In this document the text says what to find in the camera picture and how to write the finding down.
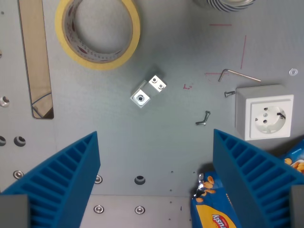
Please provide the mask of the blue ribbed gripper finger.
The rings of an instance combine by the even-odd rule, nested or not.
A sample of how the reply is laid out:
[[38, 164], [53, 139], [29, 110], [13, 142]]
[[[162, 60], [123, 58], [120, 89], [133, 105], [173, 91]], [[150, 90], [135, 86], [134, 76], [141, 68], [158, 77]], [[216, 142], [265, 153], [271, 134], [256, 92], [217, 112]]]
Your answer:
[[32, 228], [78, 228], [100, 169], [97, 132], [52, 155], [3, 191], [27, 195]]
[[277, 157], [218, 129], [213, 166], [244, 228], [289, 228], [289, 193], [304, 176]]

